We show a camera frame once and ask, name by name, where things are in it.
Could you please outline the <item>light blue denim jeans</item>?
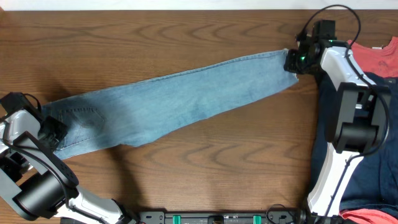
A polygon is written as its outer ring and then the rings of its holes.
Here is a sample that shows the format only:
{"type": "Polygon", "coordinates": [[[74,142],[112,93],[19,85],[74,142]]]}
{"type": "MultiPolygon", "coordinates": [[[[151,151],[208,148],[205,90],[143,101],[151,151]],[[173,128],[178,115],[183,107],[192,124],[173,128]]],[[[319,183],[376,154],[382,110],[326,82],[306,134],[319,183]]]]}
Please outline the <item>light blue denim jeans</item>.
{"type": "Polygon", "coordinates": [[[137,83],[92,91],[43,106],[67,125],[61,159],[114,147],[138,147],[172,131],[261,100],[297,83],[286,50],[234,58],[137,83]]]}

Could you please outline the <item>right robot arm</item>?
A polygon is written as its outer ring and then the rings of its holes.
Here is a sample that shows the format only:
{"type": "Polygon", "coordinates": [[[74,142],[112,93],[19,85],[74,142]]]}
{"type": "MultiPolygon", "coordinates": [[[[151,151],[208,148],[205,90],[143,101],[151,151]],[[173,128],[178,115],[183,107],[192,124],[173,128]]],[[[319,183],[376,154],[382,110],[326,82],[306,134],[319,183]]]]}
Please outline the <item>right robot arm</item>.
{"type": "Polygon", "coordinates": [[[312,34],[303,30],[297,41],[298,48],[288,51],[284,70],[327,76],[336,91],[325,128],[326,157],[297,223],[337,223],[355,168],[387,139],[391,92],[364,74],[351,45],[336,38],[334,21],[315,22],[312,34]]]}

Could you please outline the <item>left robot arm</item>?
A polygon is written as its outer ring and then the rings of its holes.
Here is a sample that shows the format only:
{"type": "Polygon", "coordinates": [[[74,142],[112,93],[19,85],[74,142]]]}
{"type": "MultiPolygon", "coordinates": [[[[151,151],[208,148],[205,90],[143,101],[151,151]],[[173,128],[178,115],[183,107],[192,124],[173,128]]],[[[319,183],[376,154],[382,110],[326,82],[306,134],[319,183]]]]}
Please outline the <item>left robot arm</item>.
{"type": "Polygon", "coordinates": [[[139,223],[140,217],[113,199],[81,188],[55,154],[67,126],[44,116],[29,95],[1,98],[1,198],[22,218],[57,217],[61,223],[139,223]]]}

